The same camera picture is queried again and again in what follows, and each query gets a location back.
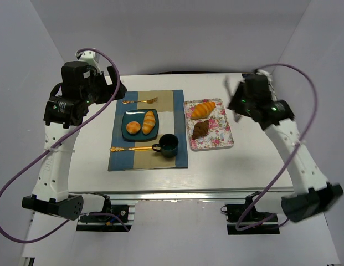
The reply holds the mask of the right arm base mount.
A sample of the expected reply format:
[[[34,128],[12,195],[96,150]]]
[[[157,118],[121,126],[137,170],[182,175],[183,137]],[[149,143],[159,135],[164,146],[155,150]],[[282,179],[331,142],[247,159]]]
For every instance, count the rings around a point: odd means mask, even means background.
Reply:
[[[245,207],[243,204],[226,204],[220,208],[222,214],[226,216],[227,221],[227,233],[229,236],[240,236],[240,235],[271,235],[279,234],[280,229],[278,227],[278,217],[274,216],[270,220],[244,231],[236,230],[236,223],[239,220],[241,214],[244,212]],[[245,227],[253,223],[262,221],[267,217],[271,216],[267,212],[258,212],[253,208],[242,220],[240,227]]]

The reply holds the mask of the small striped bread roll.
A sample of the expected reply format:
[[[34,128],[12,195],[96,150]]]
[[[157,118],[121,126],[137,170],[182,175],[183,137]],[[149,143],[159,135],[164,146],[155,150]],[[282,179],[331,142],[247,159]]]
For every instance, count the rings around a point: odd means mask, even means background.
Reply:
[[[145,114],[143,124],[142,124],[142,132],[144,135],[148,135],[152,129],[155,127],[156,119],[152,110],[148,111]]]

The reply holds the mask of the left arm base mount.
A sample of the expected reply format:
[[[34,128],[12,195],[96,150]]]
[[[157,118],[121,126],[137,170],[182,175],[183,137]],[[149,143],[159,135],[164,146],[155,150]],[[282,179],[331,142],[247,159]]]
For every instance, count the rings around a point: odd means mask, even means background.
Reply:
[[[134,201],[111,200],[108,213],[113,216],[84,215],[80,216],[76,225],[77,232],[128,232],[135,215]]]

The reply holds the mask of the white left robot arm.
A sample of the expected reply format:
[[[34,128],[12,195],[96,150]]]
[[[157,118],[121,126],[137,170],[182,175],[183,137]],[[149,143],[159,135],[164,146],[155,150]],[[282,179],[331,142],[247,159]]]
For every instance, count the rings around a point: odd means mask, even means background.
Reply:
[[[107,84],[94,60],[66,62],[61,77],[45,107],[45,155],[39,176],[32,194],[22,199],[22,207],[72,221],[89,213],[107,216],[111,213],[108,196],[69,193],[69,170],[79,126],[89,106],[105,104],[114,94],[122,99],[126,88]]]

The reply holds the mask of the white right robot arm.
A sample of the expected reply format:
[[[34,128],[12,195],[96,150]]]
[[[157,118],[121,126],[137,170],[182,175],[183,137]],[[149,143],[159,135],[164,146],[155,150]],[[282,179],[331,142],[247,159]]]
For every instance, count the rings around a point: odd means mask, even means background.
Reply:
[[[328,211],[343,195],[341,185],[331,184],[314,162],[288,103],[273,99],[266,75],[246,76],[239,83],[228,109],[260,125],[284,162],[280,171],[289,173],[294,189],[290,196],[269,198],[263,191],[247,197],[240,221],[253,211],[262,211],[271,216],[282,213],[290,221],[299,222]]]

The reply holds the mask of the round bread bun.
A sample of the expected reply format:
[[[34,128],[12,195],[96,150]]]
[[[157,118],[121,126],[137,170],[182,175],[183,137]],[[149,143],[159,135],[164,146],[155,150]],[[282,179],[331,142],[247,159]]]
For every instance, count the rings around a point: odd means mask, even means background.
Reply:
[[[126,125],[126,131],[130,135],[136,135],[141,130],[141,125],[137,121],[131,121]]]

